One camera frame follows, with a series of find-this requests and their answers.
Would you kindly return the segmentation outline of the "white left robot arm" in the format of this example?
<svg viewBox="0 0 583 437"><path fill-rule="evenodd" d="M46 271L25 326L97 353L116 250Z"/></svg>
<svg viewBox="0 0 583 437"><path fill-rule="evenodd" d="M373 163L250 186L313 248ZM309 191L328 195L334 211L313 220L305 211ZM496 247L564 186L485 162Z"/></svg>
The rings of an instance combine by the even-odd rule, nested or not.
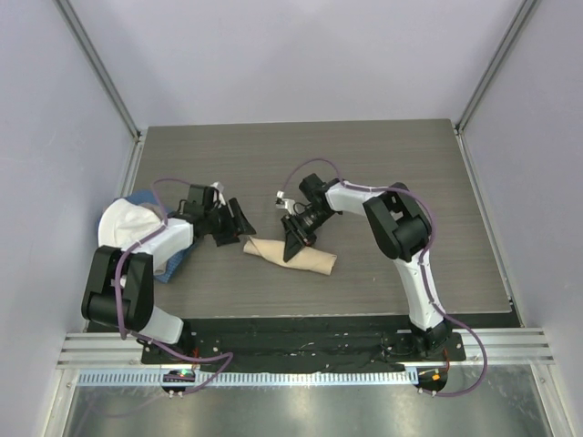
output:
<svg viewBox="0 0 583 437"><path fill-rule="evenodd" d="M226 199L220 184L192 185L174 210L148 208L127 198L113 201L97 226L94 253L81 312L86 320L116 328L122 336L162 343L171 361L187 361L194 351L185 321L159 308L155 278L200 239L217 246L254 234L239 201Z"/></svg>

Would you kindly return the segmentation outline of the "beige cloth napkin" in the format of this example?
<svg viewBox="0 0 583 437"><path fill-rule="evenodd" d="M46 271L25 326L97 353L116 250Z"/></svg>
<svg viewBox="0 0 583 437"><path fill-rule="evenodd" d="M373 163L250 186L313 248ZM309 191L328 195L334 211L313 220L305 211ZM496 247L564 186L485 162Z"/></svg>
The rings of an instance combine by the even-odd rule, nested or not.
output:
<svg viewBox="0 0 583 437"><path fill-rule="evenodd" d="M256 239L249 237L243 246L243 252L257 256L277 266L310 271L326 276L332 274L337 256L318 249L303 248L289 261L283 260L284 242L274 239Z"/></svg>

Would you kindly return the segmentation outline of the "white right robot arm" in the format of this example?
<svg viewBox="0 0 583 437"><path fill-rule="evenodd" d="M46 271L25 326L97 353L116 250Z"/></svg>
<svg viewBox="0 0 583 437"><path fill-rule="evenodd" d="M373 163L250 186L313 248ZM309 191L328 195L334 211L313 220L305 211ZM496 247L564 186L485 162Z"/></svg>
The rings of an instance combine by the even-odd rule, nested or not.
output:
<svg viewBox="0 0 583 437"><path fill-rule="evenodd" d="M406 185L388 188L359 186L336 178L322 181L311 174L299 185L307 203L276 195L276 207L284 209L281 218L285 240L282 258L288 262L316 242L315 231L333 215L345 212L368 220L379 250L397 268L407 299L411 330L409 349L404 356L430 360L440 353L451 324L437 297L429 265L432 224Z"/></svg>

